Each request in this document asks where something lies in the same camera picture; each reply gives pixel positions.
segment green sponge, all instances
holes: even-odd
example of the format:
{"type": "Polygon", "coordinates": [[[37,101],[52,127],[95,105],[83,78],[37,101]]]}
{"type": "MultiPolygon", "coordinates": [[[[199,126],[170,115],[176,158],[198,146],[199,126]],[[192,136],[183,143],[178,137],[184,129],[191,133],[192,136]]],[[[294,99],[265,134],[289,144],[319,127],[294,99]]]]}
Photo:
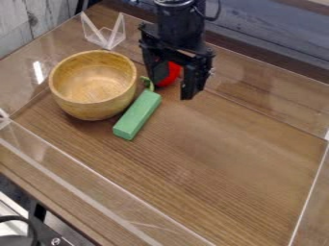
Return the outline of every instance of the green sponge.
{"type": "Polygon", "coordinates": [[[113,126],[113,134],[131,140],[160,103],[160,95],[144,90],[113,126]]]}

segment wood grain surface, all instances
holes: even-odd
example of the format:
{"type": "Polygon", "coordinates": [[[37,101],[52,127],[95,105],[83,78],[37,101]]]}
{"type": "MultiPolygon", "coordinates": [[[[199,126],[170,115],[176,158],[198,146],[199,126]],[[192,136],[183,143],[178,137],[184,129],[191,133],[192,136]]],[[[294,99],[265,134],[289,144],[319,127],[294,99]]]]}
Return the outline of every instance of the wood grain surface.
{"type": "MultiPolygon", "coordinates": [[[[88,14],[100,26],[115,19],[115,12],[101,5],[88,14]]],[[[79,28],[77,19],[67,22],[25,51],[40,52],[40,43],[47,46],[53,38],[63,52],[56,57],[75,52],[68,45],[73,37],[76,49],[92,47],[77,36],[79,28]]],[[[135,45],[124,48],[138,57],[135,45]]],[[[298,75],[259,61],[220,48],[215,51],[220,76],[210,81],[208,91],[198,94],[192,101],[182,102],[179,85],[160,89],[163,103],[132,142],[112,135],[116,118],[92,123],[73,119],[56,106],[47,91],[16,114],[14,121],[215,245],[286,245],[326,142],[281,121],[303,126],[310,133],[321,132],[323,127],[317,124],[326,124],[325,119],[311,123],[306,122],[307,118],[289,119],[305,111],[297,112],[297,107],[323,113],[326,90],[313,80],[305,78],[302,81],[298,75]],[[223,90],[226,83],[219,82],[226,79],[232,80],[227,84],[231,90],[223,90]],[[239,90],[245,82],[249,94],[243,94],[245,89],[239,90]],[[255,109],[262,113],[219,95],[234,100],[239,98],[237,95],[249,97],[253,101],[246,105],[258,106],[255,109]],[[277,97],[278,100],[289,99],[282,100],[281,107],[279,103],[273,103],[277,97]],[[301,106],[302,99],[310,106],[301,106]],[[286,101],[291,108],[278,114],[286,101]]],[[[146,75],[144,67],[139,63],[136,67],[139,75],[146,75]]],[[[144,245],[134,235],[126,236],[124,229],[75,193],[21,163],[9,151],[0,151],[1,155],[4,153],[4,174],[17,183],[28,183],[27,189],[48,198],[45,204],[55,213],[69,214],[69,223],[79,221],[77,227],[81,225],[80,230],[97,243],[144,245]]],[[[44,166],[56,175],[109,207],[111,194],[97,193],[96,182],[88,176],[77,176],[75,167],[64,164],[51,155],[44,161],[44,166]]]]}

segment wooden table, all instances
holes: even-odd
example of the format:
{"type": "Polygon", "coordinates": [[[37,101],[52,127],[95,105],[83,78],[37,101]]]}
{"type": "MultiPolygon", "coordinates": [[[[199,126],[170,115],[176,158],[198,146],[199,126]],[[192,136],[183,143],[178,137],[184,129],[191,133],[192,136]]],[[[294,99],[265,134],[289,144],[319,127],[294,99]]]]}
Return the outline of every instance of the wooden table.
{"type": "MultiPolygon", "coordinates": [[[[115,23],[105,4],[87,13],[99,27],[115,23]]],[[[126,16],[128,39],[116,51],[146,75],[138,23],[126,16]]],[[[180,101],[178,85],[160,89],[163,103],[128,142],[112,135],[117,117],[65,115],[33,73],[35,62],[47,77],[63,58],[96,48],[76,17],[0,61],[1,108],[13,128],[37,136],[16,139],[31,157],[0,145],[0,171],[100,245],[287,245],[327,145],[318,137],[327,87],[215,47],[206,91],[180,101]]]]}

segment black cable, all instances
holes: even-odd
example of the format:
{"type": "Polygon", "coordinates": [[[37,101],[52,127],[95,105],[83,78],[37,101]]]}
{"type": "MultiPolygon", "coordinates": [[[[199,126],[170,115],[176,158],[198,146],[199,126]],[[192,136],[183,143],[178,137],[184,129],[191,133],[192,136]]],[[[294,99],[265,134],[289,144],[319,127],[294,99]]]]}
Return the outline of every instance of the black cable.
{"type": "Polygon", "coordinates": [[[25,219],[24,217],[14,216],[14,215],[0,217],[0,223],[8,222],[8,221],[12,221],[12,220],[19,220],[19,221],[23,221],[23,222],[25,222],[28,224],[28,227],[29,227],[29,229],[32,231],[32,234],[33,234],[33,239],[32,239],[31,246],[36,246],[37,245],[37,232],[36,232],[36,229],[33,227],[32,222],[28,219],[25,219]]]}
{"type": "Polygon", "coordinates": [[[214,17],[204,16],[204,15],[200,13],[200,11],[199,11],[199,9],[198,9],[196,6],[194,6],[192,9],[194,9],[194,11],[202,16],[202,18],[204,18],[204,19],[208,20],[208,21],[215,21],[215,20],[219,18],[219,14],[220,14],[220,0],[218,0],[218,8],[216,8],[216,12],[215,12],[214,17]]]}

